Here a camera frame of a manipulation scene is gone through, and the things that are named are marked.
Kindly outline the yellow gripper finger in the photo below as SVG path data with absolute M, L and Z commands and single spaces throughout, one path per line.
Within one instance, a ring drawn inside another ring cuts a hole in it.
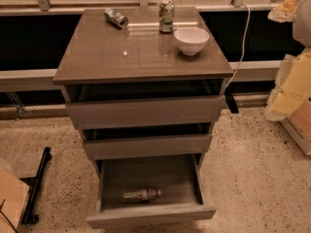
M 296 7 L 299 0 L 285 0 L 272 11 L 269 12 L 267 18 L 276 22 L 295 22 Z

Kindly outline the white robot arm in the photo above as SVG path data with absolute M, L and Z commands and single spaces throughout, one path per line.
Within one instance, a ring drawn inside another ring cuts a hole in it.
M 291 22 L 294 39 L 311 48 L 311 0 L 285 0 L 267 17 L 276 22 Z

